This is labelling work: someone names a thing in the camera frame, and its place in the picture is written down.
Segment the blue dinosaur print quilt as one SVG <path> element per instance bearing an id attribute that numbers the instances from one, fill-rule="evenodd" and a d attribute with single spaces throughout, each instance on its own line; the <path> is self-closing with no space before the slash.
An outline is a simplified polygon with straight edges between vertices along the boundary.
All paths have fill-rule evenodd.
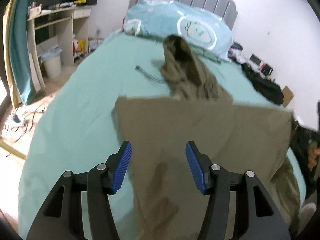
<path id="1" fill-rule="evenodd" d="M 123 29 L 129 35 L 160 40 L 181 36 L 224 60 L 233 44 L 232 32 L 220 16 L 175 0 L 139 1 L 127 11 Z"/>

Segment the black and grey clothes pile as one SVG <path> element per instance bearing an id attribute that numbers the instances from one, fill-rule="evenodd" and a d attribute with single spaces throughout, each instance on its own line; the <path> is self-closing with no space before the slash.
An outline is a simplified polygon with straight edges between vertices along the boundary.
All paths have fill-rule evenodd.
<path id="1" fill-rule="evenodd" d="M 311 167 L 311 150 L 319 149 L 319 130 L 301 126 L 297 120 L 292 120 L 290 148 L 293 151 L 306 184 L 306 199 L 317 189 L 319 180 L 319 156 L 315 157 L 315 165 Z"/>

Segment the teal bed sheet mattress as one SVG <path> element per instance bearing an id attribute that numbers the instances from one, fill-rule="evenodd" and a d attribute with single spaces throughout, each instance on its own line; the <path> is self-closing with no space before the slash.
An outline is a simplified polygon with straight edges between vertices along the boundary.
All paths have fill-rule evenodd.
<path id="1" fill-rule="evenodd" d="M 276 107 L 253 89 L 235 63 L 222 59 L 218 63 L 217 56 L 207 52 L 200 59 L 236 103 Z M 22 239 L 27 239 L 39 208 L 62 172 L 86 172 L 118 150 L 118 120 L 112 111 L 119 96 L 169 97 L 165 83 L 151 81 L 135 70 L 140 66 L 161 79 L 163 62 L 161 42 L 119 32 L 78 66 L 35 128 L 19 184 Z M 120 193 L 110 200 L 121 239 L 141 239 L 133 188 L 127 174 Z"/>

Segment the white small appliance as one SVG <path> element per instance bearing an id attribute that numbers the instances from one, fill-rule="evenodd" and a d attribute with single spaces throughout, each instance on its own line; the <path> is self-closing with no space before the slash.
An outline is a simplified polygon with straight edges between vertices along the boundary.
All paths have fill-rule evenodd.
<path id="1" fill-rule="evenodd" d="M 251 57 L 249 58 L 250 61 L 252 61 L 254 64 L 259 66 L 261 64 L 261 59 L 257 57 L 255 54 L 252 54 Z"/>

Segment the teal window curtain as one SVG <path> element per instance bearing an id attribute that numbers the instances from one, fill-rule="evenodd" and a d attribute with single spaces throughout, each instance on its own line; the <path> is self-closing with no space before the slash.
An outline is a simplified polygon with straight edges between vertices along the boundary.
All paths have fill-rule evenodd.
<path id="1" fill-rule="evenodd" d="M 29 0 L 17 0 L 9 34 L 11 70 L 15 85 L 24 105 L 30 104 L 35 97 L 35 88 L 31 78 L 27 46 L 27 10 Z"/>

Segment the brown cardboard box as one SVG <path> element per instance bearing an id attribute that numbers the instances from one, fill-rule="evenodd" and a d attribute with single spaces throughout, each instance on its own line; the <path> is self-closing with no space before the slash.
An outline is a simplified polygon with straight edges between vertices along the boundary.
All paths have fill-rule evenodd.
<path id="1" fill-rule="evenodd" d="M 288 104 L 292 101 L 292 99 L 294 98 L 294 93 L 292 92 L 291 89 L 289 89 L 289 87 L 285 86 L 282 90 L 282 94 L 284 96 L 284 101 L 282 106 L 283 107 L 287 107 Z"/>

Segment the white trash bin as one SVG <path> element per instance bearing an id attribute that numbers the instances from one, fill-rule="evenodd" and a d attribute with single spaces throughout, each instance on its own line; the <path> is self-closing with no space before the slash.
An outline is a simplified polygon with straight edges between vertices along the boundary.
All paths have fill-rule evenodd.
<path id="1" fill-rule="evenodd" d="M 50 79 L 57 78 L 62 72 L 60 57 L 61 52 L 61 48 L 55 48 L 53 50 L 49 50 L 41 56 L 47 76 Z"/>

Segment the black backpack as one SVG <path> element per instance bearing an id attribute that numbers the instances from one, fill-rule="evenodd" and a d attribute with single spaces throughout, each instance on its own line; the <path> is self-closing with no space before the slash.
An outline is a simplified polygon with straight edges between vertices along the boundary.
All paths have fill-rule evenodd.
<path id="1" fill-rule="evenodd" d="M 276 105 L 283 104 L 284 95 L 276 83 L 267 78 L 262 78 L 259 73 L 252 69 L 250 64 L 242 63 L 241 68 L 257 92 Z"/>

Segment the olive green hooded jacket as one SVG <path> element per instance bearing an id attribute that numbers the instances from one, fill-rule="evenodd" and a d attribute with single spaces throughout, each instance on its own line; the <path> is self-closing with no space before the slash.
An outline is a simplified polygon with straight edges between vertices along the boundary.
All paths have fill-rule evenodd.
<path id="1" fill-rule="evenodd" d="M 133 146 L 139 239 L 195 239 L 199 232 L 207 198 L 196 192 L 187 165 L 189 140 L 229 171 L 257 172 L 289 229 L 298 228 L 290 112 L 268 102 L 235 104 L 213 70 L 230 70 L 236 81 L 241 73 L 191 51 L 184 67 L 160 43 L 125 36 L 114 57 L 125 85 L 115 110 L 121 137 Z"/>

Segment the wooden computer desk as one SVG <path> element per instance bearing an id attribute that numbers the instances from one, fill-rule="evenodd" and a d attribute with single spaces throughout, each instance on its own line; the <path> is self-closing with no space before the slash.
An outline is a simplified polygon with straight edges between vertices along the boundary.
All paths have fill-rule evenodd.
<path id="1" fill-rule="evenodd" d="M 68 7 L 41 12 L 27 19 L 27 44 L 34 64 L 54 45 L 62 49 L 61 63 L 74 64 L 88 51 L 88 29 L 91 7 Z"/>

